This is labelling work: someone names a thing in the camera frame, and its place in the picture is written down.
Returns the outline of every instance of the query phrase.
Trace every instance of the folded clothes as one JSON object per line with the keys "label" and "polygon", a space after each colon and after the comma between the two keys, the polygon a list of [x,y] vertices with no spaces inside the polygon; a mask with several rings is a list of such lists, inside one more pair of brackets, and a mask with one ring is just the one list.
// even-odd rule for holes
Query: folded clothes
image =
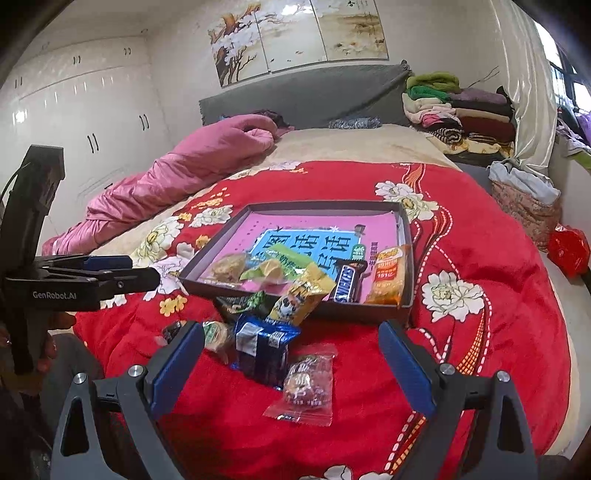
{"label": "folded clothes", "polygon": [[470,140],[474,140],[475,142],[480,143],[488,143],[489,145],[500,145],[501,147],[510,147],[512,142],[502,142],[498,138],[489,137],[487,135],[481,135],[476,133],[468,134],[468,138]]}
{"label": "folded clothes", "polygon": [[441,105],[446,108],[451,108],[449,103],[443,103],[439,98],[419,98],[418,100],[411,99],[408,94],[402,94],[402,104],[404,108],[411,113],[419,113],[421,110],[430,110],[433,105]]}
{"label": "folded clothes", "polygon": [[511,105],[499,105],[498,103],[490,102],[472,102],[470,100],[452,100],[452,107],[454,108],[468,108],[470,110],[481,110],[483,112],[496,113],[497,115],[513,117],[513,109]]}
{"label": "folded clothes", "polygon": [[496,103],[498,105],[506,105],[508,103],[507,98],[500,93],[487,92],[480,90],[479,88],[464,88],[461,93],[451,93],[450,98],[452,100],[468,100],[471,102],[489,102]]}
{"label": "folded clothes", "polygon": [[457,130],[461,130],[462,124],[459,121],[454,120],[452,118],[439,118],[438,121],[434,122],[432,125],[423,125],[423,127],[427,132],[439,130],[440,128],[455,128]]}
{"label": "folded clothes", "polygon": [[511,123],[505,124],[490,118],[465,116],[462,118],[462,127],[468,134],[482,134],[497,138],[504,143],[515,141],[515,127]]}
{"label": "folded clothes", "polygon": [[413,100],[419,100],[420,98],[439,98],[442,102],[449,100],[449,95],[445,92],[421,85],[409,88],[407,94]]}
{"label": "folded clothes", "polygon": [[[432,105],[431,109],[429,110],[421,110],[417,113],[411,113],[407,110],[406,105],[403,103],[402,108],[404,109],[404,115],[414,124],[420,124],[423,121],[423,117],[426,115],[437,115],[437,114],[449,114],[452,115],[453,118],[457,118],[456,111],[453,108],[447,108],[443,105]],[[448,118],[447,115],[442,115],[442,118]]]}
{"label": "folded clothes", "polygon": [[499,122],[503,122],[504,124],[508,124],[511,121],[511,119],[508,116],[497,115],[496,113],[485,112],[483,110],[471,110],[468,108],[456,109],[456,116],[458,118],[462,118],[464,116],[490,118],[491,120],[498,120]]}
{"label": "folded clothes", "polygon": [[462,142],[462,131],[457,128],[439,128],[431,133],[435,138],[438,138],[447,145],[455,145]]}
{"label": "folded clothes", "polygon": [[407,89],[416,86],[427,86],[442,92],[461,92],[460,79],[449,72],[433,72],[415,75],[407,79]]}

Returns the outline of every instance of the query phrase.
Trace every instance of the orange snack package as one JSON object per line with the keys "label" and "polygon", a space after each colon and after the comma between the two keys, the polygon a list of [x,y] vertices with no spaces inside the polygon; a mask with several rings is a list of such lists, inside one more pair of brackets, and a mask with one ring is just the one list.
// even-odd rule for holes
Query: orange snack package
{"label": "orange snack package", "polygon": [[387,248],[375,261],[374,283],[365,303],[400,305],[404,291],[408,246]]}

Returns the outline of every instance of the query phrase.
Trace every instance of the red blanket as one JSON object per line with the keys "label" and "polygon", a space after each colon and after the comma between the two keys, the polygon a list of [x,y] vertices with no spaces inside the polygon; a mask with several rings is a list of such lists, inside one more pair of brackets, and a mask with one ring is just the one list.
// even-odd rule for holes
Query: red blanket
{"label": "red blanket", "polygon": [[[146,363],[165,325],[216,316],[209,301],[180,290],[178,272],[194,251],[249,203],[309,199],[403,202],[417,266],[412,340],[465,374],[510,372],[535,449],[545,452],[569,402],[564,320],[522,227],[470,177],[450,168],[292,162],[234,175],[156,227],[138,248],[136,261],[155,261],[161,273],[158,291],[121,296],[110,308],[78,314],[76,333],[108,376]],[[309,320],[299,341],[337,346],[333,424],[263,417],[280,393],[204,353],[174,412],[160,422],[190,471],[256,480],[391,477],[426,421],[398,388],[378,349],[377,328]],[[470,421],[471,415],[462,418],[442,478],[460,459]]]}

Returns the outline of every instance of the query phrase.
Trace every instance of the laundry basket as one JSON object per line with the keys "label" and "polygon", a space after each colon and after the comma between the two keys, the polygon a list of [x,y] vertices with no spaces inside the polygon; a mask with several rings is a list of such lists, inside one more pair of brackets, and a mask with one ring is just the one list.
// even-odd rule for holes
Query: laundry basket
{"label": "laundry basket", "polygon": [[546,252],[550,235],[560,221],[560,197],[552,205],[545,205],[513,185],[491,180],[492,196],[503,212],[511,215],[525,229],[538,249]]}

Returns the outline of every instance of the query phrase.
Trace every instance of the white wall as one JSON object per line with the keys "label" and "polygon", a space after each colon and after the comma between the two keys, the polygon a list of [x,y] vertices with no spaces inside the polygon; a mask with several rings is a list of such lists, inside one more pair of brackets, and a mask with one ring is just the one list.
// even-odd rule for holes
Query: white wall
{"label": "white wall", "polygon": [[[235,0],[204,0],[179,20],[162,26],[148,37],[152,76],[173,142],[201,126],[199,100],[222,91],[207,29],[235,3]],[[390,63],[406,60],[417,74],[436,70],[452,72],[460,78],[462,86],[483,78],[499,64],[496,24],[488,0],[376,0],[376,5]],[[266,77],[247,82],[261,82]],[[497,77],[485,87],[494,91],[500,84]]]}
{"label": "white wall", "polygon": [[561,151],[562,148],[555,145],[548,175],[554,186],[562,192],[562,223],[583,231],[591,243],[591,172],[576,160],[563,157]]}

